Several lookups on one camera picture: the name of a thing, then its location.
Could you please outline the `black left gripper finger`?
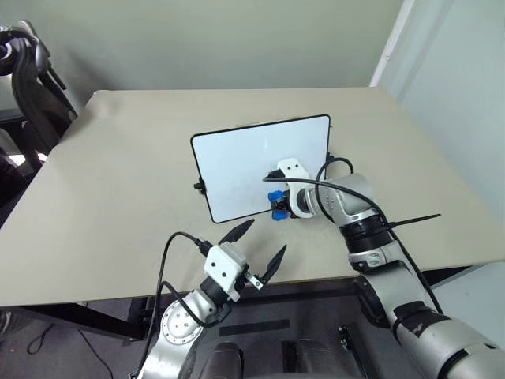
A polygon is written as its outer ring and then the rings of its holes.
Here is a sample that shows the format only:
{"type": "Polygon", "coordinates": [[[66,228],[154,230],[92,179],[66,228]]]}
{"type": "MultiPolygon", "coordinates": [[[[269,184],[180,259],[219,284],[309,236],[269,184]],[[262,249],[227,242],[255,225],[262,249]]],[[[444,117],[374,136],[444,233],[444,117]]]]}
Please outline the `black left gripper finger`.
{"type": "Polygon", "coordinates": [[[253,225],[254,219],[246,220],[243,223],[237,225],[231,229],[219,242],[224,243],[234,243],[237,242],[253,225]]]}
{"type": "Polygon", "coordinates": [[[286,252],[287,245],[284,245],[279,252],[268,262],[266,272],[261,276],[261,283],[263,285],[267,284],[273,275],[278,271],[284,253],[286,252]]]}

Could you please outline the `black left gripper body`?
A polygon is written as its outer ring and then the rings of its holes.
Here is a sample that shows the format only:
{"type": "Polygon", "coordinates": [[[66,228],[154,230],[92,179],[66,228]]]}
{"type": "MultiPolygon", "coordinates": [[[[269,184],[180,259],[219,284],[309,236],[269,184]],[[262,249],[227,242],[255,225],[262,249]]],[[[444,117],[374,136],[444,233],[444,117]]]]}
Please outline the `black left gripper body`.
{"type": "Polygon", "coordinates": [[[261,290],[264,286],[261,278],[249,271],[249,266],[245,266],[235,278],[230,300],[233,302],[238,302],[241,297],[241,293],[247,284],[251,284],[258,291],[261,290]]]}

